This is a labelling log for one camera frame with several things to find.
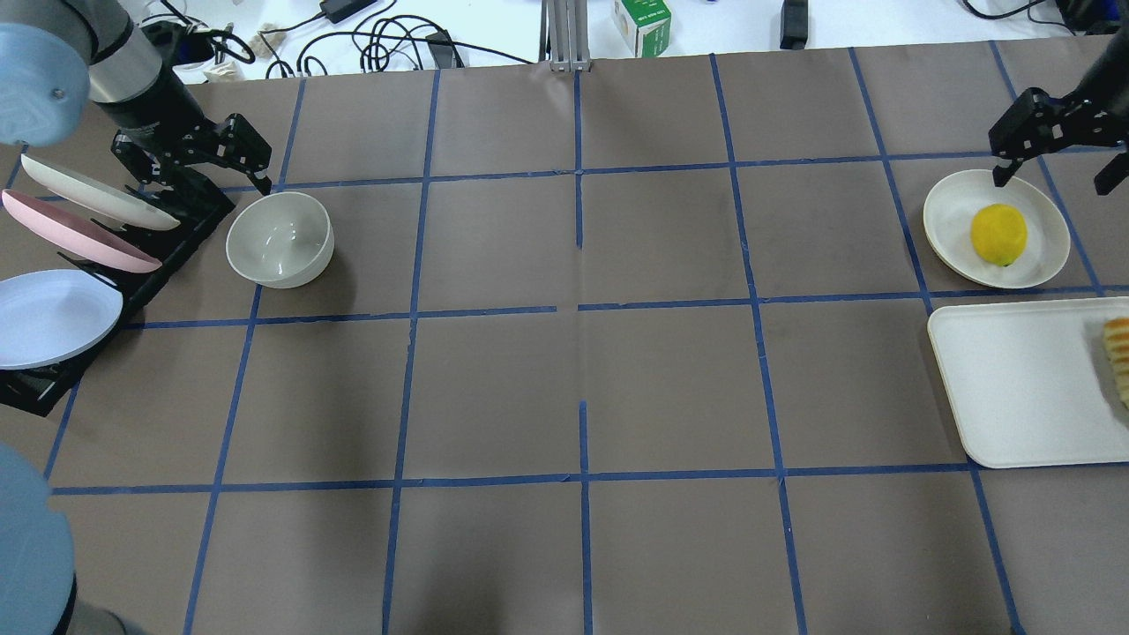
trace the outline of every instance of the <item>green and white box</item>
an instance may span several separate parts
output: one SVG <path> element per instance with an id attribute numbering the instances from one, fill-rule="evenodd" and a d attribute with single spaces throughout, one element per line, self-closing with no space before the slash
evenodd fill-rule
<path id="1" fill-rule="evenodd" d="M 637 58 L 666 51 L 673 17 L 663 0 L 615 0 L 615 25 Z"/>

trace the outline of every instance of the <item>plate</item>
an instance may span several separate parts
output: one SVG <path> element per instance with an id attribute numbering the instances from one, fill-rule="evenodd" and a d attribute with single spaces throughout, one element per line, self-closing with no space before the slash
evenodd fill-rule
<path id="1" fill-rule="evenodd" d="M 1014 206 L 1027 221 L 1027 249 L 1008 267 L 991 264 L 972 249 L 972 217 L 992 203 Z M 961 276 L 989 287 L 1041 285 L 1061 271 L 1070 255 L 1070 232 L 1054 202 L 1022 179 L 997 188 L 988 169 L 942 179 L 925 199 L 924 219 L 937 256 Z"/>
<path id="2" fill-rule="evenodd" d="M 988 468 L 1129 461 L 1102 325 L 1129 297 L 946 306 L 929 318 L 964 450 Z"/>
<path id="3" fill-rule="evenodd" d="M 46 201 L 15 190 L 5 190 L 2 200 L 12 218 L 69 252 L 131 273 L 148 273 L 160 267 L 156 258 Z"/>
<path id="4" fill-rule="evenodd" d="M 20 163 L 27 175 L 40 185 L 110 218 L 116 218 L 134 227 L 160 232 L 181 225 L 180 220 L 151 205 L 61 165 L 28 155 L 24 155 Z"/>
<path id="5" fill-rule="evenodd" d="M 97 343 L 122 314 L 122 294 L 76 269 L 0 280 L 0 369 L 37 368 Z"/>

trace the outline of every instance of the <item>yellow lemon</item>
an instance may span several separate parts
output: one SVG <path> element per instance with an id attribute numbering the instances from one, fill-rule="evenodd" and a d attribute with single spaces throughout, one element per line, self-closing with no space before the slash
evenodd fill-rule
<path id="1" fill-rule="evenodd" d="M 972 249 L 998 267 L 1016 261 L 1027 247 L 1027 221 L 1009 205 L 995 203 L 972 218 Z"/>

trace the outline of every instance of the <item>brown food item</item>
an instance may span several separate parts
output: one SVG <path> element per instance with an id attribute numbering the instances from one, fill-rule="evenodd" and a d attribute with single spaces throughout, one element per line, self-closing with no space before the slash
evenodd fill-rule
<path id="1" fill-rule="evenodd" d="M 1113 377 L 1117 380 L 1118 397 L 1121 403 L 1129 408 L 1129 318 L 1110 320 L 1102 329 L 1105 342 L 1105 355 L 1113 366 Z"/>

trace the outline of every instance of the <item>rectangular tray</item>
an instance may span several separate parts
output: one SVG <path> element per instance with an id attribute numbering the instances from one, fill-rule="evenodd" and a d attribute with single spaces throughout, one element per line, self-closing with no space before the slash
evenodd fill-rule
<path id="1" fill-rule="evenodd" d="M 965 452 L 988 468 L 1129 461 L 1102 325 L 1129 297 L 946 306 L 929 339 Z"/>

